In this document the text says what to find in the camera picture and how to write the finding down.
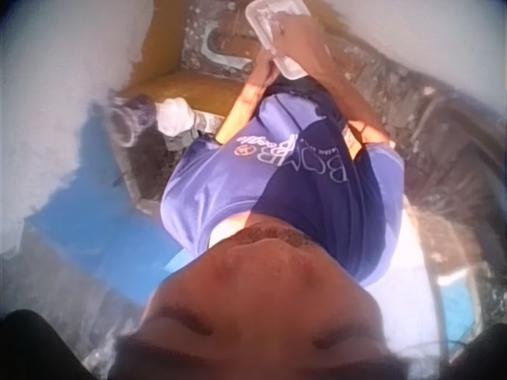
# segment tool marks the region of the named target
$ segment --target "dirt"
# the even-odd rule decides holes
[[[164,189],[185,150],[169,152],[163,135],[150,127],[139,136],[135,146],[127,149],[132,174],[141,197],[160,201]]]

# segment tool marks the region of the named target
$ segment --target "hand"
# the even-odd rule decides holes
[[[334,67],[323,27],[312,17],[278,13],[271,23],[279,56],[294,59],[311,77]]]
[[[255,68],[248,83],[266,88],[272,85],[279,75],[280,71],[273,62],[273,55],[262,48],[255,60]]]

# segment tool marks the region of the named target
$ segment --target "blue floor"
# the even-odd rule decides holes
[[[80,166],[28,222],[60,255],[138,305],[171,271],[181,247],[131,202],[103,127],[90,106],[82,128]]]

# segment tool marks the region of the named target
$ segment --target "blue painted surface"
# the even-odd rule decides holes
[[[90,106],[82,128],[80,166],[67,188],[29,218],[58,253],[143,305],[170,271],[181,247],[131,202],[103,128]]]
[[[466,278],[440,287],[444,304],[445,326],[448,340],[465,341],[475,325],[474,303],[468,290]],[[452,354],[460,346],[448,343]]]

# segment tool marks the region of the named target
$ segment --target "orange wall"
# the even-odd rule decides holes
[[[143,44],[143,60],[134,65],[126,87],[179,69],[189,3],[186,0],[154,0],[153,18]]]

